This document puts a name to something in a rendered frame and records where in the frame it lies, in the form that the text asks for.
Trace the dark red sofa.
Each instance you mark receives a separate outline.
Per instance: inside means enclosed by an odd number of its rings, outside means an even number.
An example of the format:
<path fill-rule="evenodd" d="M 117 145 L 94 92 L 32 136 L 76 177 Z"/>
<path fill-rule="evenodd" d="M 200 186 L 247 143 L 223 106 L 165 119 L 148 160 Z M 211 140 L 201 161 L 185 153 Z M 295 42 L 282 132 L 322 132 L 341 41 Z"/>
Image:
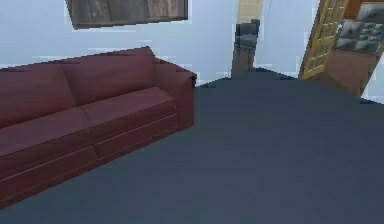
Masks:
<path fill-rule="evenodd" d="M 194 124 L 195 73 L 150 47 L 0 69 L 0 210 Z"/>

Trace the grey framed wall picture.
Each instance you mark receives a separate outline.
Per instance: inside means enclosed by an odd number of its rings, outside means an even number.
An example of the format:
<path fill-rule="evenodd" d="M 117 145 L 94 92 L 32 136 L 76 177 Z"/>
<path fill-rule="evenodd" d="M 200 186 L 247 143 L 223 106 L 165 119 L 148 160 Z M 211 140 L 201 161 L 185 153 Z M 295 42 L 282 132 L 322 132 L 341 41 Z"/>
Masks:
<path fill-rule="evenodd" d="M 75 30 L 188 19 L 188 0 L 65 0 Z"/>

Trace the yellow panelled room door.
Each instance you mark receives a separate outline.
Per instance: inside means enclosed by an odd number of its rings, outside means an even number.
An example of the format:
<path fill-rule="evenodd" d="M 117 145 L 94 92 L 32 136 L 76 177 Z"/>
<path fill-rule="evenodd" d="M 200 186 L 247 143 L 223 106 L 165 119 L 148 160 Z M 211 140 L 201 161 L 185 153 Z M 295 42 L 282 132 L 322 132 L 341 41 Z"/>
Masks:
<path fill-rule="evenodd" d="M 325 70 L 348 1 L 320 0 L 299 72 L 301 80 Z"/>

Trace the grey cabinet beyond doorway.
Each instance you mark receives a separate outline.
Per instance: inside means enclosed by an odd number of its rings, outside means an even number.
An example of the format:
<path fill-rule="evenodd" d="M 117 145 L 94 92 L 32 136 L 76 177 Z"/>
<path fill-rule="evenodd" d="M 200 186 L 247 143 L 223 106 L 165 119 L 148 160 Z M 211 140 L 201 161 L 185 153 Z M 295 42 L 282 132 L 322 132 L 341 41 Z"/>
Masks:
<path fill-rule="evenodd" d="M 252 19 L 248 23 L 236 25 L 235 45 L 246 48 L 256 48 L 260 27 L 259 19 Z"/>

